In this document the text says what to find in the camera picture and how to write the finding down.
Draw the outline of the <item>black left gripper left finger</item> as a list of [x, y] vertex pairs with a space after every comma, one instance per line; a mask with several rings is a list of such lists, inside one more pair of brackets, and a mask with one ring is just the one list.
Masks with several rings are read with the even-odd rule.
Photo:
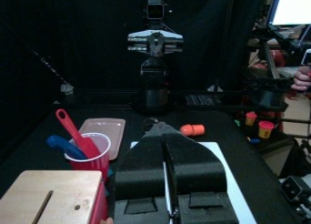
[[144, 137], [119, 161], [115, 224], [168, 224], [160, 137]]

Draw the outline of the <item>person's hand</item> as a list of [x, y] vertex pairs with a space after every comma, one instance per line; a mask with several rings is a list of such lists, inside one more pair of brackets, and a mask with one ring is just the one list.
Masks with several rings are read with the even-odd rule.
[[305, 91], [311, 87], [311, 67], [300, 66], [293, 74], [291, 88], [296, 91]]

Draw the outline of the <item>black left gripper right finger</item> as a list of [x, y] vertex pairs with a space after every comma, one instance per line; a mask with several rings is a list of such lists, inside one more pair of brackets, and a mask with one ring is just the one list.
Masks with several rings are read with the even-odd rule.
[[173, 224], [239, 224], [221, 161], [181, 134], [161, 137]]

